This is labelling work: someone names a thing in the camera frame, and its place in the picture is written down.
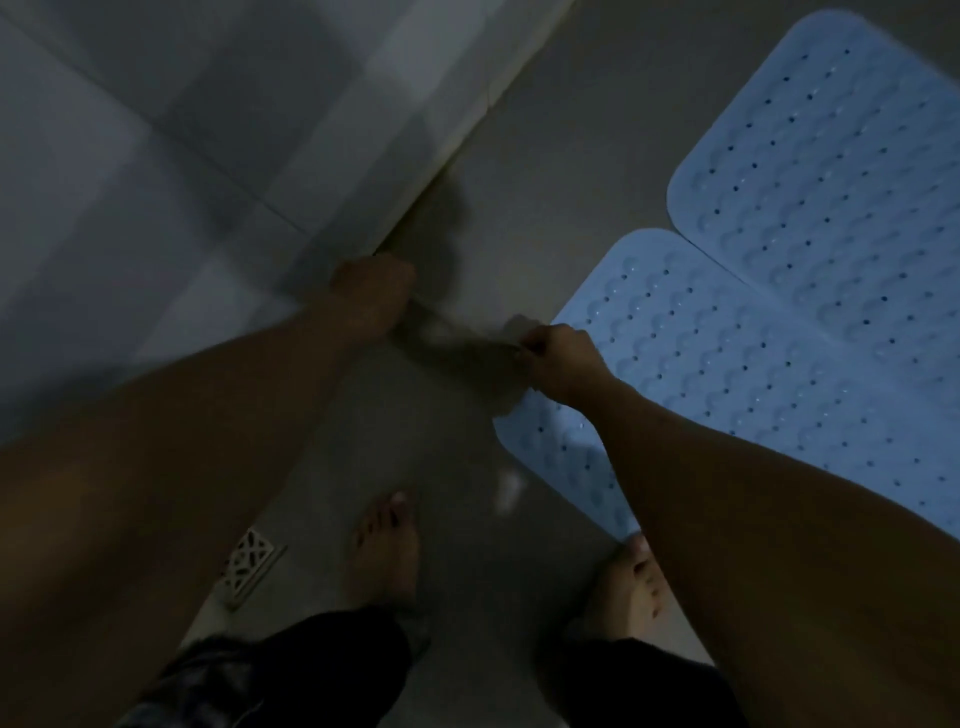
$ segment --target person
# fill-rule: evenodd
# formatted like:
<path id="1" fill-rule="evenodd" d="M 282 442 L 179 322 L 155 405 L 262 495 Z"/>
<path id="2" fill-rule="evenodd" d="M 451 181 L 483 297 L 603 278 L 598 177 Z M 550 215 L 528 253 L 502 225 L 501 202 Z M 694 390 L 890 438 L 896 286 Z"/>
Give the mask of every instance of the person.
<path id="1" fill-rule="evenodd" d="M 130 708 L 282 484 L 343 372 L 399 320 L 413 282 L 412 267 L 390 255 L 347 263 L 290 320 L 144 376 L 0 450 L 6 723 L 105 726 Z M 849 481 L 645 400 L 582 331 L 539 327 L 522 345 L 532 385 L 595 426 L 657 553 L 654 561 L 643 544 L 626 544 L 602 572 L 581 634 L 545 650 L 540 683 L 571 724 L 646 718 L 652 701 L 641 711 L 638 691 L 654 686 L 662 699 L 679 692 L 677 680 L 684 694 L 697 691 L 687 703 L 728 722 L 960 720 L 960 544 Z M 238 720 L 277 722 L 309 707 L 320 678 L 339 686 L 367 669 L 367 684 L 382 685 L 337 720 L 376 722 L 422 642 L 409 598 L 419 542 L 405 495 L 372 506 L 353 549 L 356 609 L 256 645 L 188 650 L 133 710 L 152 699 L 156 707 L 164 692 L 176 700 L 176 676 L 188 674 L 209 677 L 239 706 Z M 698 667 L 635 639 L 665 588 L 660 569 L 719 673 L 695 678 Z M 297 652 L 305 643 L 314 649 Z M 373 650 L 378 659 L 360 665 Z M 243 702 L 251 696 L 252 706 Z M 150 710 L 123 719 L 149 720 Z"/>

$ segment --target floor drain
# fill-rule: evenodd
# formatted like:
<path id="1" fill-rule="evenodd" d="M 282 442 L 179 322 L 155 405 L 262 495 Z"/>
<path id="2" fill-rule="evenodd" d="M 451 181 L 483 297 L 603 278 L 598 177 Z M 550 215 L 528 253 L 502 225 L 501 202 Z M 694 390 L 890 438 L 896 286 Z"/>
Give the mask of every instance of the floor drain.
<path id="1" fill-rule="evenodd" d="M 259 531 L 247 529 L 220 574 L 217 591 L 228 609 L 234 610 L 243 604 L 285 548 L 271 544 Z"/>

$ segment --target bare foot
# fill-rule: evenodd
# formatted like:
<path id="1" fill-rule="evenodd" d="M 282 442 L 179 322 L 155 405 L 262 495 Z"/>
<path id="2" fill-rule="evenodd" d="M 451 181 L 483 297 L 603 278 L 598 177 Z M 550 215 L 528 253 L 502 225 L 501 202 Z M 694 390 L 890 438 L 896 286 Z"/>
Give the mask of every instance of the bare foot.
<path id="1" fill-rule="evenodd" d="M 345 581 L 350 607 L 413 607 L 419 566 L 420 538 L 406 494 L 378 498 L 350 538 Z"/>
<path id="2" fill-rule="evenodd" d="M 634 534 L 597 574 L 584 611 L 584 636 L 642 640 L 660 613 L 668 588 L 646 539 Z"/>

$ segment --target hand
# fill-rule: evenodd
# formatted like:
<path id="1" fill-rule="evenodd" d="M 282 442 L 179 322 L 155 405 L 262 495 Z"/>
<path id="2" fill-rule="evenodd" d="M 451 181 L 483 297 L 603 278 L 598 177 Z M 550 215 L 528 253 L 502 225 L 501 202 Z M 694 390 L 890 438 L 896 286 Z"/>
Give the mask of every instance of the hand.
<path id="1" fill-rule="evenodd" d="M 346 304 L 340 315 L 350 334 L 369 343 L 396 326 L 416 278 L 413 265 L 381 253 L 342 263 L 330 281 L 330 292 Z"/>
<path id="2" fill-rule="evenodd" d="M 598 387 L 615 380 L 586 331 L 536 327 L 520 345 L 517 357 L 531 386 L 560 404 L 582 410 Z"/>

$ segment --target forearm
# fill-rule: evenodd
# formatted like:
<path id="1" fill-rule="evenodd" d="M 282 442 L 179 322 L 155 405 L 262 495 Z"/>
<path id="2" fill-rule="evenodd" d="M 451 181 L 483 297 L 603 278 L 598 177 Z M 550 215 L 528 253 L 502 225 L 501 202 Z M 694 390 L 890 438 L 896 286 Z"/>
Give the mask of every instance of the forearm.
<path id="1" fill-rule="evenodd" d="M 144 376 L 0 452 L 0 552 L 18 555 L 0 560 L 5 694 L 35 709 L 59 678 L 109 710 L 59 670 L 112 666 L 94 685 L 129 699 L 169 657 L 359 351 L 331 306 Z"/>
<path id="2" fill-rule="evenodd" d="M 951 664 L 960 594 L 948 575 L 960 550 L 949 536 L 612 377 L 583 409 L 691 622 L 745 690 L 793 691 L 816 713 L 901 678 L 926 690 L 929 666 Z M 955 662 L 950 670 L 934 682 L 955 678 Z"/>

